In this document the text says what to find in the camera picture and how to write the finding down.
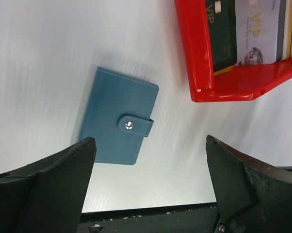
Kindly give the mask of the red plastic bin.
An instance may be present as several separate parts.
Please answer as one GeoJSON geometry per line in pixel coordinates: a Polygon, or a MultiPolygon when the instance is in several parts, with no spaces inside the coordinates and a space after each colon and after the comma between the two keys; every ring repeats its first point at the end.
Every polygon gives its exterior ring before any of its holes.
{"type": "Polygon", "coordinates": [[[193,102],[254,100],[292,78],[292,58],[214,75],[205,1],[175,1],[193,102]]]}

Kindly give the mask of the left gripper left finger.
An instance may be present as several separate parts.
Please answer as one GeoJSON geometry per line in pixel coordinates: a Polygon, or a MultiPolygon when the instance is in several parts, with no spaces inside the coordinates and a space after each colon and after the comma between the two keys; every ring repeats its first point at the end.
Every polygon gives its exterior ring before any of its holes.
{"type": "Polygon", "coordinates": [[[96,151],[88,137],[0,174],[0,233],[75,233],[96,151]]]}

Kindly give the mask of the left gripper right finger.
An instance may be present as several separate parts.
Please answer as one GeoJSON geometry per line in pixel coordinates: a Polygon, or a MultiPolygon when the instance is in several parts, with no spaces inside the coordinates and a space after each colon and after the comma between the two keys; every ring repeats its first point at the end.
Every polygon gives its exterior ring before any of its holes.
{"type": "Polygon", "coordinates": [[[292,233],[292,166],[273,166],[211,135],[206,153],[227,233],[292,233]]]}

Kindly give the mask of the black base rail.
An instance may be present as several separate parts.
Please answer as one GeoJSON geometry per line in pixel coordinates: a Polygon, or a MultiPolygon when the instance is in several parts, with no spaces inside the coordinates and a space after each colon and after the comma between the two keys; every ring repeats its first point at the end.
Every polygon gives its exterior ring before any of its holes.
{"type": "Polygon", "coordinates": [[[81,215],[79,233],[213,233],[219,222],[215,202],[81,215]]]}

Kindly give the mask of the blue leather card holder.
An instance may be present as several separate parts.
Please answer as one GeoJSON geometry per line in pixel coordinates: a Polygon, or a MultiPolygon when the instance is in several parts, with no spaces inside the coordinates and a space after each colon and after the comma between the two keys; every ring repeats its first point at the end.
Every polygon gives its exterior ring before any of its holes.
{"type": "Polygon", "coordinates": [[[136,163],[158,92],[156,84],[97,68],[78,137],[95,139],[96,163],[136,163]]]}

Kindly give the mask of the stack of cards in bin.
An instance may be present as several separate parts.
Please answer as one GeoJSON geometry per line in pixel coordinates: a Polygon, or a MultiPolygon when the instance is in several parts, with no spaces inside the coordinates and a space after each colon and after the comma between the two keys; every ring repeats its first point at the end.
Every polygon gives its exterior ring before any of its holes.
{"type": "Polygon", "coordinates": [[[276,61],[292,57],[292,0],[281,0],[278,15],[276,61]]]}

